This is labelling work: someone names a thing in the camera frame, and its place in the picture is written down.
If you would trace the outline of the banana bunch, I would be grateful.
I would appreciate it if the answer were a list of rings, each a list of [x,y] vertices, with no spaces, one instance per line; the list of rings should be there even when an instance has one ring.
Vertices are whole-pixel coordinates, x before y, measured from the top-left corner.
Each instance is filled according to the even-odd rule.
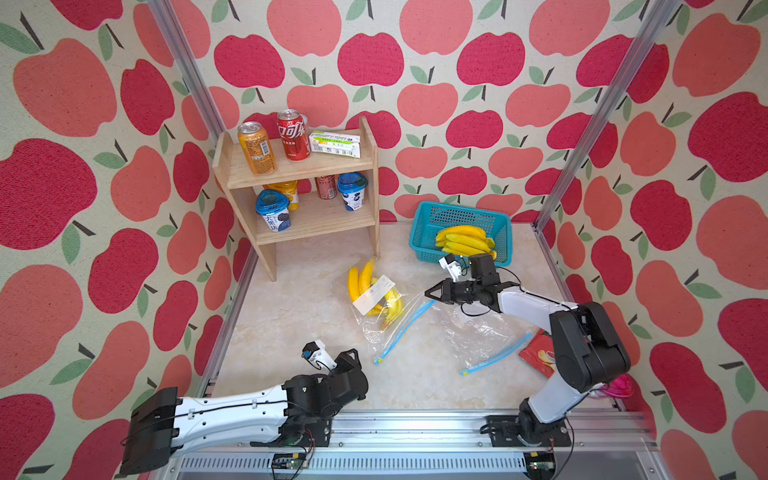
[[[488,237],[483,229],[470,225],[448,227],[439,231],[435,246],[445,253],[464,257],[488,254],[492,259],[497,258],[495,241]]]

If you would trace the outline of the bananas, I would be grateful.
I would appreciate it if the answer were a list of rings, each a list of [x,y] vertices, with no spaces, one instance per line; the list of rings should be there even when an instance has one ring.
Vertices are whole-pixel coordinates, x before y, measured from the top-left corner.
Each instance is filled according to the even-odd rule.
[[[386,275],[375,277],[376,259],[348,270],[346,289],[353,313],[373,331],[385,331],[405,313],[405,299]]]

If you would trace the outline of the zip-top bag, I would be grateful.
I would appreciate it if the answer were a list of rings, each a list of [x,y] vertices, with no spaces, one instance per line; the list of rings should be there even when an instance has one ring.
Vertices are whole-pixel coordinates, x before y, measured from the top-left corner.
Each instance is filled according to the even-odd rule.
[[[516,355],[533,338],[529,327],[516,318],[487,307],[436,304],[437,316],[456,358],[463,364],[462,376],[472,375]]]
[[[353,314],[373,355],[383,363],[409,329],[436,305],[423,293],[376,273],[376,258],[349,269],[346,290]]]

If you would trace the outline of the teal plastic basket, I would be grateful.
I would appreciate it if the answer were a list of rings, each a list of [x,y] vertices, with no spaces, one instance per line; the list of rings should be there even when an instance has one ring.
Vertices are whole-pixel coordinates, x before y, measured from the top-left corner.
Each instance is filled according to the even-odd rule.
[[[489,253],[496,266],[511,264],[511,222],[504,214],[438,202],[422,202],[410,232],[417,259],[437,264],[445,255]]]

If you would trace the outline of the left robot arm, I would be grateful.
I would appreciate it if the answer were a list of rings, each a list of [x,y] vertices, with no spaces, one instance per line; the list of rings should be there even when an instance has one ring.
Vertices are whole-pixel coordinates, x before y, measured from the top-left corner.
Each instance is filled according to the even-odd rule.
[[[151,472],[173,458],[237,443],[325,446],[333,418],[365,399],[369,383],[358,351],[340,352],[327,373],[296,375],[264,390],[216,398],[181,397],[176,387],[134,408],[119,473]]]

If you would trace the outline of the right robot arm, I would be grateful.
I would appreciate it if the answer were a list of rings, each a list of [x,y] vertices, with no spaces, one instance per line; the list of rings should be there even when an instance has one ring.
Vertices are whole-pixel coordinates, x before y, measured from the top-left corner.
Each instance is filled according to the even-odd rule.
[[[450,277],[425,291],[446,305],[479,303],[489,310],[523,319],[547,332],[553,343],[555,373],[535,395],[524,399],[516,417],[488,420],[492,441],[537,447],[550,446],[555,434],[566,434],[567,413],[593,390],[626,374],[631,359],[604,307],[595,302],[557,301],[503,281],[488,254],[469,258],[469,278],[449,254],[439,261]]]

